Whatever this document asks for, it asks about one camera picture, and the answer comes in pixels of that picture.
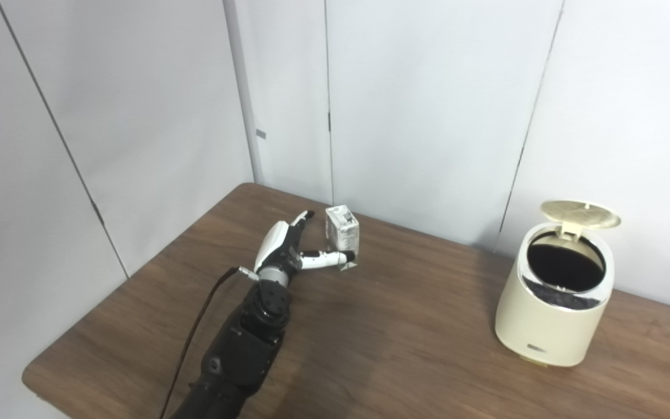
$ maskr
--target wooden table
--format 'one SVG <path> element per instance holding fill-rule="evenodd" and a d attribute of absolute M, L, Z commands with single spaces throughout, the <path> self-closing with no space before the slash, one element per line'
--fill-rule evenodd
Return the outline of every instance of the wooden table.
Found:
<path fill-rule="evenodd" d="M 302 249 L 325 245 L 324 205 L 244 184 L 27 366 L 23 381 L 77 419 L 156 418 L 208 289 L 251 266 L 277 220 L 317 210 Z M 359 215 L 361 264 L 293 281 L 293 320 L 242 417 L 670 419 L 670 307 L 615 292 L 575 368 L 528 363 L 498 342 L 494 310 L 511 260 Z M 222 286 L 170 405 L 250 288 Z"/>

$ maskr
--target trash can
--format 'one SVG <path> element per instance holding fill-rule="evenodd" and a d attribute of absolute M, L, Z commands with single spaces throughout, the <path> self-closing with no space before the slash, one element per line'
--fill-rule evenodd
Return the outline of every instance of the trash can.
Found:
<path fill-rule="evenodd" d="M 500 342 L 537 363 L 571 367 L 585 358 L 614 287 L 614 258 L 588 230 L 614 228 L 620 218 L 594 204 L 547 201 L 553 222 L 524 236 L 500 297 Z"/>

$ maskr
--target small carton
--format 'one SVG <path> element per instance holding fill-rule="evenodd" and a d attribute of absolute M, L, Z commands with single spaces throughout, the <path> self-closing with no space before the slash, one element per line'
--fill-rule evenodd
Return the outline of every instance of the small carton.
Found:
<path fill-rule="evenodd" d="M 327 208 L 325 213 L 327 250 L 353 250 L 356 260 L 340 265 L 340 270 L 353 268 L 358 265 L 358 220 L 345 205 Z"/>

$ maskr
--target trash can lid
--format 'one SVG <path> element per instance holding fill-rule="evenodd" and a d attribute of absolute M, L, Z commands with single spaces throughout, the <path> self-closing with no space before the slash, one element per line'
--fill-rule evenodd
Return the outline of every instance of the trash can lid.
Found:
<path fill-rule="evenodd" d="M 562 223 L 561 233 L 580 237 L 580 231 L 614 228 L 622 223 L 619 215 L 599 205 L 581 201 L 545 201 L 542 212 L 553 222 Z"/>

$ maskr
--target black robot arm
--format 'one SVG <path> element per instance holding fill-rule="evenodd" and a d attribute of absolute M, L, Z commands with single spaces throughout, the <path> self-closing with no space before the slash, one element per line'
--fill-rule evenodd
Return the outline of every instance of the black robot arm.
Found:
<path fill-rule="evenodd" d="M 229 315 L 201 361 L 200 377 L 172 419 L 229 419 L 263 385 L 281 349 L 291 297 L 261 279 Z"/>
<path fill-rule="evenodd" d="M 255 271 L 239 271 L 256 283 L 216 334 L 201 361 L 200 376 L 172 419 L 234 419 L 248 397 L 263 385 L 284 340 L 291 316 L 288 292 L 301 269 L 322 268 L 355 259 L 351 251 L 306 252 L 298 244 L 305 211 L 294 222 L 278 222 L 269 231 L 255 260 Z"/>

